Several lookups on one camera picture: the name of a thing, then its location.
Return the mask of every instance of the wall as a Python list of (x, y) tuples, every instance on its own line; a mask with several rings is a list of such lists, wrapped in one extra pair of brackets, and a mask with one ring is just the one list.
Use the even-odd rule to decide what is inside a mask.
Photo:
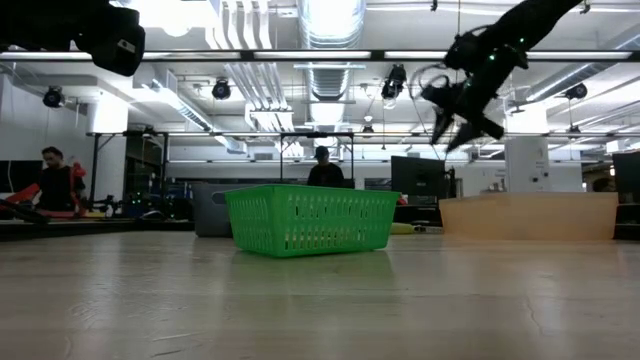
[[(479, 195), (482, 190), (491, 184), (500, 182), (505, 176), (504, 163), (487, 164), (477, 163), (456, 167), (456, 177), (463, 182), (465, 196)], [(285, 164), (285, 178), (304, 179), (309, 175), (312, 164)], [(342, 171), (345, 177), (351, 177), (351, 167), (343, 164)], [(169, 177), (187, 179), (239, 179), (239, 178), (279, 178), (279, 164), (169, 164), (167, 166)], [(390, 178), (390, 164), (355, 164), (355, 178)], [(580, 165), (554, 164), (550, 171), (552, 190), (556, 192), (580, 192), (582, 191), (582, 169)]]
[(42, 97), (0, 76), (0, 160), (39, 160), (47, 146), (59, 148), (68, 163), (79, 161), (90, 184), (93, 140), (87, 137), (87, 117), (69, 109), (52, 110)]

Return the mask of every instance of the ceiling duct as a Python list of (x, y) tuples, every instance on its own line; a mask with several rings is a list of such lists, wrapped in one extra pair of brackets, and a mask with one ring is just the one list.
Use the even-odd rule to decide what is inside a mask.
[[(357, 48), (365, 11), (365, 0), (298, 0), (303, 46), (322, 50)], [(350, 77), (351, 70), (347, 69), (307, 70), (311, 100), (339, 101), (348, 89)], [(325, 111), (327, 105), (332, 105), (332, 109)], [(344, 104), (312, 104), (310, 113), (316, 122), (337, 123), (344, 115)]]
[[(600, 47), (607, 50), (640, 50), (640, 24), (623, 32)], [(571, 65), (533, 86), (527, 102), (538, 102), (557, 95), (581, 82), (615, 66), (615, 63)]]

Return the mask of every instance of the table surface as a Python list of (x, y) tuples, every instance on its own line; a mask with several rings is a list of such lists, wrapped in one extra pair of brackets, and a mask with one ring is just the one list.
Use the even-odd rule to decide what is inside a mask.
[(640, 245), (394, 237), (271, 259), (144, 232), (0, 243), (3, 359), (637, 359)]

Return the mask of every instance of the basket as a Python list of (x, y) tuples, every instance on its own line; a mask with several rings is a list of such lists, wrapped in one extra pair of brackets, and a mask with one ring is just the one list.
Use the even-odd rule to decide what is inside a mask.
[(382, 249), (399, 194), (386, 191), (265, 185), (229, 191), (236, 245), (290, 257)]

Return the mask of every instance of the red object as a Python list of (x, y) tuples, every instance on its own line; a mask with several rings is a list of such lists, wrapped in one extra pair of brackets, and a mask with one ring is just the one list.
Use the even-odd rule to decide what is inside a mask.
[[(84, 206), (82, 206), (82, 203), (78, 199), (78, 195), (76, 194), (76, 192), (73, 191), (73, 188), (75, 187), (76, 177), (84, 177), (85, 175), (87, 175), (87, 171), (82, 168), (80, 163), (74, 162), (73, 166), (71, 167), (71, 177), (69, 179), (69, 182), (71, 185), (70, 188), (72, 189), (71, 199), (73, 200), (73, 203), (78, 207), (78, 212), (48, 211), (48, 210), (38, 210), (38, 212), (48, 217), (61, 218), (61, 219), (84, 216), (84, 214), (87, 213), (87, 209), (85, 209)], [(8, 202), (17, 204), (21, 201), (27, 201), (32, 199), (38, 193), (38, 191), (40, 191), (40, 186), (38, 184), (32, 184), (26, 189), (9, 196), (5, 200)]]

